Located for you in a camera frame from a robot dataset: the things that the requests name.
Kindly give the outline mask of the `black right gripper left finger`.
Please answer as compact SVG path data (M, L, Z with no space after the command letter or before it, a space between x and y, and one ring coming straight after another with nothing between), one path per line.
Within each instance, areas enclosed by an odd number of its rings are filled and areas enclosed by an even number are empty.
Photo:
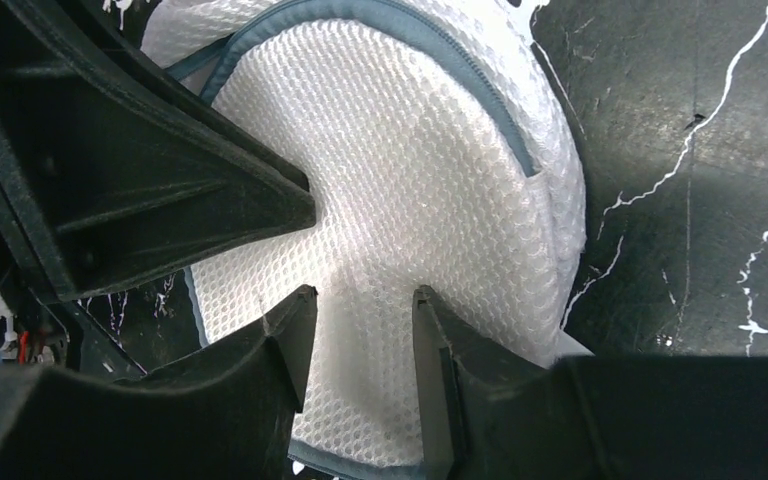
M317 293L137 380L0 366L0 479L280 479Z

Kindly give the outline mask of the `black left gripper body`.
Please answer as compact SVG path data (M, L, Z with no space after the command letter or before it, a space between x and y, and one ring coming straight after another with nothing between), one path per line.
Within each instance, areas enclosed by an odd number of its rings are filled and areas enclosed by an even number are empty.
M41 303L1 234L0 364L60 365L109 379L137 379L146 373L83 303Z

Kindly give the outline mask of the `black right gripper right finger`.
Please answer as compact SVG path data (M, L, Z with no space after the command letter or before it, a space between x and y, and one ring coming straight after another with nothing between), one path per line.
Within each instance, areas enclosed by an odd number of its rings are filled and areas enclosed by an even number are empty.
M412 327L428 479L768 479L768 358L572 355L542 368L427 286Z

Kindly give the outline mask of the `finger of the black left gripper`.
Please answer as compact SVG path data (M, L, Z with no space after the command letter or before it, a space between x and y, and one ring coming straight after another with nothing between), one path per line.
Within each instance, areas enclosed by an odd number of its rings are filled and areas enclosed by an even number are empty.
M305 174L90 1L0 1L0 273L53 303L311 227Z
M227 144L242 149L238 159L250 160L307 192L306 175L251 135L243 132L199 97L207 69L215 63L229 35L207 29L197 48L171 60L165 58L188 31L182 22L194 19L203 1L61 1L59 5L99 48L153 94L210 129Z

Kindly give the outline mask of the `white mesh bag blue trim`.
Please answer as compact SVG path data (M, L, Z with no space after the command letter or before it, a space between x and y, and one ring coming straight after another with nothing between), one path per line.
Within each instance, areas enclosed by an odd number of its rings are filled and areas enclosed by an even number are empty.
M290 455L342 478L423 459L412 297L557 355L586 240L567 119L505 1L163 1L142 51L302 170L314 226L190 269L209 342L318 293Z

